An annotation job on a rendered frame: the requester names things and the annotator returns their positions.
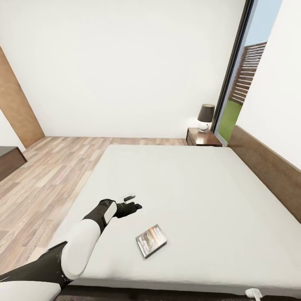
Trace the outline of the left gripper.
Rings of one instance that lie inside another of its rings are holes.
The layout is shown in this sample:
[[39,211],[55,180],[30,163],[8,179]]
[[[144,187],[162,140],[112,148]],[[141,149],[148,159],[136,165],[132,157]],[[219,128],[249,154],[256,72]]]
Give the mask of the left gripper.
[[126,217],[132,213],[135,213],[138,209],[142,209],[142,205],[135,204],[134,202],[130,202],[127,204],[121,204],[121,205],[123,207],[123,212],[119,217],[117,217],[117,219]]

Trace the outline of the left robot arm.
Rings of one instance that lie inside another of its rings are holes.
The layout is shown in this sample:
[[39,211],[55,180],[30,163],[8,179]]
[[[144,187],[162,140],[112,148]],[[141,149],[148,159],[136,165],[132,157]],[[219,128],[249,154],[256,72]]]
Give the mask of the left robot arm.
[[101,200],[83,220],[29,264],[0,275],[0,301],[53,301],[85,271],[92,251],[113,217],[126,217],[142,205],[126,201],[135,193],[115,200]]

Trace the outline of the hardback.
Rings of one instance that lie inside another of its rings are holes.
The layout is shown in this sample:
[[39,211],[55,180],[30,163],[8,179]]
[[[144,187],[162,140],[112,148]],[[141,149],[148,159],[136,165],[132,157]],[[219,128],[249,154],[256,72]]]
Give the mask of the hardback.
[[144,258],[168,241],[158,224],[137,236],[136,240]]

